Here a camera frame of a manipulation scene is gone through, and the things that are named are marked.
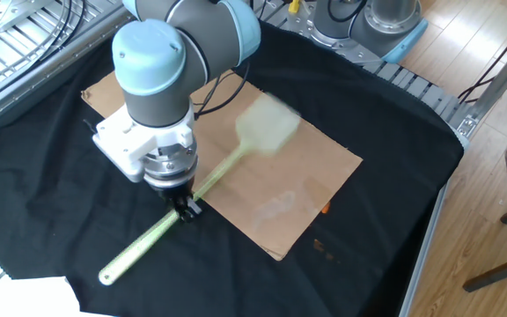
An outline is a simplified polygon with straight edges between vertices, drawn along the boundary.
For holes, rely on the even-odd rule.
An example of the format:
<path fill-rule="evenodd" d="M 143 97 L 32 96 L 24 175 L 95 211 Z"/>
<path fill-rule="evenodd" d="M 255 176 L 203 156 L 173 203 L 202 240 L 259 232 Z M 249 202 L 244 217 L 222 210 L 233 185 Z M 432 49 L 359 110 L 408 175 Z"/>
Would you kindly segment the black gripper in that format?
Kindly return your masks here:
<path fill-rule="evenodd" d="M 172 200 L 173 208 L 178 216 L 187 223 L 192 222 L 202 213 L 202 209 L 191 197 L 194 182 L 195 177 L 190 174 L 176 176 L 150 175 L 151 188 L 162 198 Z"/>

